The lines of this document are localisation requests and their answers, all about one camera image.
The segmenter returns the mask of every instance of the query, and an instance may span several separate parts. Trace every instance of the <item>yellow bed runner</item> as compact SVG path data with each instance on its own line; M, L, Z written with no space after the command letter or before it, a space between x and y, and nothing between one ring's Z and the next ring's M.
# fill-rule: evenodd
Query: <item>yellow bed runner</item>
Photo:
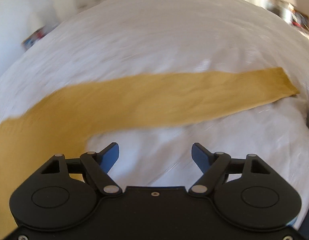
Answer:
M297 93L279 67L141 74L64 87L0 124L0 238L16 226L8 206L12 192L52 155L79 157L92 135L194 124Z

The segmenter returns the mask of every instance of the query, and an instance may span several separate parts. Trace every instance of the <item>yellow cloth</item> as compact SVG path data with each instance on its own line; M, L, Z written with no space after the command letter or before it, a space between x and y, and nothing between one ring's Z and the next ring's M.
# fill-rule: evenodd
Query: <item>yellow cloth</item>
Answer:
M282 68L141 74L64 87L0 124L0 238L16 226L12 192L52 155L79 157L94 134L198 123L297 93Z

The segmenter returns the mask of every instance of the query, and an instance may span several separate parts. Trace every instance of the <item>silver rivet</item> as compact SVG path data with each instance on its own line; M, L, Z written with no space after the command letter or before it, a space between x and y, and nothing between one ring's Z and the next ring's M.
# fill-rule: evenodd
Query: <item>silver rivet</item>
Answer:
M109 194L117 193L119 190L119 187L115 185L108 185L103 188L103 191Z
M203 185L195 185L191 188L191 190L194 193L205 193L208 190L208 188L206 186L203 186Z
M159 196L159 195L160 195L160 193L159 193L159 192L154 191L154 192L152 192L152 193L151 193L151 195L152 195L152 196L154 196L154 197L157 197L157 196Z
M19 236L18 240L28 240L28 238L26 236Z

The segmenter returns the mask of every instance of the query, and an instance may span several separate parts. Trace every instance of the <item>white bedding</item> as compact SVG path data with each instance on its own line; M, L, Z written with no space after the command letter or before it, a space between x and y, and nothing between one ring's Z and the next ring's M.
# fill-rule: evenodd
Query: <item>white bedding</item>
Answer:
M109 175L121 186L189 188L201 171L192 143L234 158L255 153L309 206L309 41L243 0L107 0L30 48L0 78L0 122L69 84L138 73L243 72L281 66L301 93L217 120L176 128L95 135L87 150L115 141Z

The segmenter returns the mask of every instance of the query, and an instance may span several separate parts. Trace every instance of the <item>bed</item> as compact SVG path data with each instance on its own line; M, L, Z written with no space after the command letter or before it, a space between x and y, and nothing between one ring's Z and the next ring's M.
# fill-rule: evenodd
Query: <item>bed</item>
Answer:
M120 145L109 175L122 188L189 188L201 176L191 159L194 142L234 158L258 154L301 195L299 228L309 208L309 41L243 0L105 0L84 7L82 1L68 0L57 12L66 21L0 78L0 123L71 84L139 73L280 66L300 94L195 125L96 134L86 150ZM11 229L1 228L0 237Z

